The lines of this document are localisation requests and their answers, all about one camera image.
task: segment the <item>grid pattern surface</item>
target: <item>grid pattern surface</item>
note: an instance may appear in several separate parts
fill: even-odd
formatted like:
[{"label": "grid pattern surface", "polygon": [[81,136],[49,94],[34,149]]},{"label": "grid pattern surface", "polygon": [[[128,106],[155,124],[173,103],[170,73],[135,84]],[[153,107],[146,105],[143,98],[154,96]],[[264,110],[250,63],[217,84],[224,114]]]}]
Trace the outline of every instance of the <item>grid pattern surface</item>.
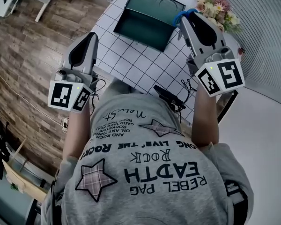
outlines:
[{"label": "grid pattern surface", "polygon": [[[157,96],[154,85],[158,85],[184,101],[187,90],[181,80],[190,79],[185,64],[190,49],[184,39],[178,40],[178,29],[174,30],[164,52],[113,33],[128,0],[114,0],[97,21],[92,32],[99,37],[96,66],[145,94]],[[191,79],[197,88],[196,78]],[[181,111],[184,119],[192,123],[195,92]]]}]

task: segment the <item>blue handle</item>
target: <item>blue handle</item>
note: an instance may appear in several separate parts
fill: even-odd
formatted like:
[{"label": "blue handle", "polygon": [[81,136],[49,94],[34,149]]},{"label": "blue handle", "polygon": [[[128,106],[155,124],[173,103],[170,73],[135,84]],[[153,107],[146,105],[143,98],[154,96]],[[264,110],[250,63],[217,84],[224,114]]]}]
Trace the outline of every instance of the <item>blue handle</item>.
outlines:
[{"label": "blue handle", "polygon": [[175,28],[177,27],[177,24],[180,22],[180,19],[181,19],[182,16],[189,17],[189,14],[191,14],[191,13],[197,13],[197,12],[198,12],[198,11],[197,11],[196,9],[194,9],[194,8],[189,9],[188,11],[179,12],[179,13],[175,16],[175,18],[174,18],[174,20],[173,20],[173,26],[174,26]]}]

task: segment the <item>black wire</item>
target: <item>black wire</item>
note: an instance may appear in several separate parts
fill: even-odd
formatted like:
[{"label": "black wire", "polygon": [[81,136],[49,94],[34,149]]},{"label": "black wire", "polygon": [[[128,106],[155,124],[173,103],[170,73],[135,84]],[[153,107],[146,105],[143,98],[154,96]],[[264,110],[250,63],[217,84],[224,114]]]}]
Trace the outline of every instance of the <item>black wire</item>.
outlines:
[{"label": "black wire", "polygon": [[103,82],[104,82],[104,85],[103,85],[100,89],[96,90],[96,91],[95,91],[95,94],[96,94],[96,92],[100,91],[103,87],[106,86],[106,81],[105,81],[104,79],[99,79],[99,81],[103,81]]},{"label": "black wire", "polygon": [[[195,91],[196,92],[197,90],[192,88],[191,80],[189,78],[186,80],[186,82],[183,79],[181,79],[181,83],[183,84],[183,87],[188,91],[187,97],[186,97],[185,101],[182,104],[182,105],[184,105],[188,101],[188,99],[191,97],[191,91]],[[179,115],[180,115],[180,123],[181,123],[181,111],[182,110],[183,110],[182,106],[179,106],[174,111],[174,113],[179,113]]]},{"label": "black wire", "polygon": [[103,81],[104,82],[104,85],[100,88],[100,89],[98,89],[98,90],[96,90],[93,94],[92,94],[92,106],[93,106],[93,111],[92,111],[92,113],[91,113],[91,115],[93,115],[93,113],[94,113],[94,110],[95,110],[95,104],[94,104],[94,97],[97,97],[98,98],[98,101],[100,102],[100,98],[99,98],[99,95],[97,94],[97,92],[99,91],[99,90],[101,90],[103,87],[105,87],[106,86],[106,81],[104,80],[104,79],[99,79],[99,81]]},{"label": "black wire", "polygon": [[179,111],[179,115],[180,115],[180,123],[181,123],[181,119],[182,119],[181,110]]}]

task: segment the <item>cable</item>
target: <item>cable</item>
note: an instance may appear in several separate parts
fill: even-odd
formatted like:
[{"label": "cable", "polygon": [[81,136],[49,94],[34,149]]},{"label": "cable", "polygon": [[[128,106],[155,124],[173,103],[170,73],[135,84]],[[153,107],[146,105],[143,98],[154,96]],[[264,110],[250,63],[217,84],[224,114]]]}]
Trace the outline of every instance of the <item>cable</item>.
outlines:
[{"label": "cable", "polygon": [[95,95],[97,95],[96,92],[100,91],[103,87],[106,86],[106,81],[105,81],[104,79],[99,79],[98,82],[100,82],[100,81],[103,81],[103,82],[104,82],[104,85],[103,85],[100,89],[98,89],[98,90],[95,91]]},{"label": "cable", "polygon": [[59,122],[55,121],[54,119],[52,119],[51,117],[49,117],[47,114],[43,113],[42,111],[40,111],[39,109],[37,109],[31,102],[29,102],[26,98],[22,97],[19,93],[17,93],[15,90],[13,90],[9,84],[4,80],[4,78],[1,76],[1,79],[5,82],[5,84],[19,97],[21,97],[25,102],[27,102],[28,104],[30,104],[31,106],[33,106],[38,112],[40,112],[41,114],[43,114],[45,117],[49,118],[50,120],[52,120],[53,122],[55,122],[56,124],[62,126]]},{"label": "cable", "polygon": [[14,4],[13,7],[11,8],[10,12],[8,13],[8,15],[5,16],[5,17],[8,17],[9,15],[11,15],[11,14],[14,12],[15,7],[17,6],[17,3],[18,3],[19,0],[13,0],[13,1],[15,1],[15,4]]},{"label": "cable", "polygon": [[91,117],[91,115],[93,115],[93,113],[94,113],[94,110],[95,110],[95,104],[94,104],[94,97],[97,97],[98,98],[98,102],[100,102],[100,98],[99,98],[99,95],[97,94],[97,92],[98,91],[100,91],[103,87],[105,87],[106,86],[106,81],[104,80],[104,79],[99,79],[99,81],[103,81],[104,82],[104,85],[100,88],[100,89],[98,89],[98,90],[96,90],[96,91],[94,91],[94,93],[92,94],[92,106],[93,106],[93,111],[92,111],[92,113],[89,115],[90,117]]},{"label": "cable", "polygon": [[[183,104],[182,105],[184,105],[187,101],[188,101],[188,99],[190,98],[190,96],[191,96],[191,91],[197,91],[196,89],[194,89],[194,88],[192,88],[192,85],[191,85],[191,80],[188,78],[187,80],[186,80],[186,82],[183,80],[183,79],[181,79],[181,83],[183,84],[183,87],[188,91],[188,93],[187,93],[187,97],[186,97],[186,99],[185,99],[185,101],[183,102]],[[180,106],[180,107],[178,107],[174,112],[175,113],[179,113],[180,114],[180,123],[181,123],[181,111],[183,110],[183,108],[182,108],[182,106]]]}]

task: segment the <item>plaid star patch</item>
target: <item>plaid star patch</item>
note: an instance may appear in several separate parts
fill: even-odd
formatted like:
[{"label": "plaid star patch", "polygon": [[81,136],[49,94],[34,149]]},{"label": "plaid star patch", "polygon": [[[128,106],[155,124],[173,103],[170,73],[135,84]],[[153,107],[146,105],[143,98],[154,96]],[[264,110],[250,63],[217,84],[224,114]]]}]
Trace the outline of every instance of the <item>plaid star patch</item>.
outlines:
[{"label": "plaid star patch", "polygon": [[102,189],[118,181],[104,172],[105,159],[101,159],[93,166],[81,166],[81,180],[75,190],[88,191],[90,196],[99,201]]},{"label": "plaid star patch", "polygon": [[149,130],[154,131],[159,137],[167,135],[169,133],[177,134],[184,136],[182,133],[178,132],[174,127],[167,127],[162,125],[160,122],[152,119],[151,124],[139,125],[139,127],[147,128]]}]

